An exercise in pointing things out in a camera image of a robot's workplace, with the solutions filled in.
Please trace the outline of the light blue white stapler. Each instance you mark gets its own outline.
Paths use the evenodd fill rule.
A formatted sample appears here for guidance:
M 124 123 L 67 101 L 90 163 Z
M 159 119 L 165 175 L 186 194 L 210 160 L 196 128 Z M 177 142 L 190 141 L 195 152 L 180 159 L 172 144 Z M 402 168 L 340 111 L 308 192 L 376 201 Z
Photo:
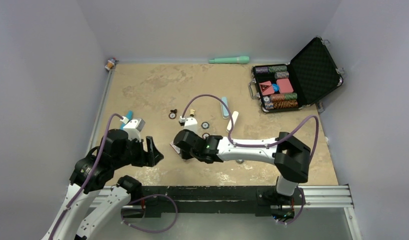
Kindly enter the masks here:
M 221 112 L 222 112 L 222 118 L 223 119 L 228 119 L 230 117 L 230 111 L 228 108 L 228 98 L 226 96 L 223 96 L 221 98 Z

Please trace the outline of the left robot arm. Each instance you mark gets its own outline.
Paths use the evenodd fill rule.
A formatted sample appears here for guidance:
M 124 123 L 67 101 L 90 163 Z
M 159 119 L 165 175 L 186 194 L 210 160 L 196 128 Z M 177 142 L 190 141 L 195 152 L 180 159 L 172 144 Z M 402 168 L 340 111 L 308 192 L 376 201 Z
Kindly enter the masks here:
M 64 202 L 45 240 L 91 240 L 112 215 L 126 205 L 137 204 L 143 195 L 142 184 L 128 175 L 121 177 L 107 198 L 92 212 L 90 206 L 115 170 L 132 165 L 154 167 L 164 155 L 156 148 L 153 138 L 129 139 L 122 129 L 111 129 L 100 146 L 91 149 L 79 160 L 69 178 Z

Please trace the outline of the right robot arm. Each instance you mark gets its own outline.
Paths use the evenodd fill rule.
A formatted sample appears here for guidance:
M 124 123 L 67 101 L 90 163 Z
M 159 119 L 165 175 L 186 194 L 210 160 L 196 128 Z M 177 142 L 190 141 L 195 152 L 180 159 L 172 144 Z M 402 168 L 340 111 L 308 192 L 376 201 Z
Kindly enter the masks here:
M 280 176 L 277 178 L 273 190 L 274 199 L 281 204 L 293 197 L 297 186 L 306 183 L 309 178 L 311 149 L 290 135 L 280 132 L 276 141 L 285 139 L 281 143 L 271 146 L 272 139 L 233 139 L 227 136 L 209 135 L 202 138 L 191 130 L 181 130 L 174 138 L 181 158 L 192 158 L 206 164 L 223 163 L 228 161 L 248 160 L 275 166 Z

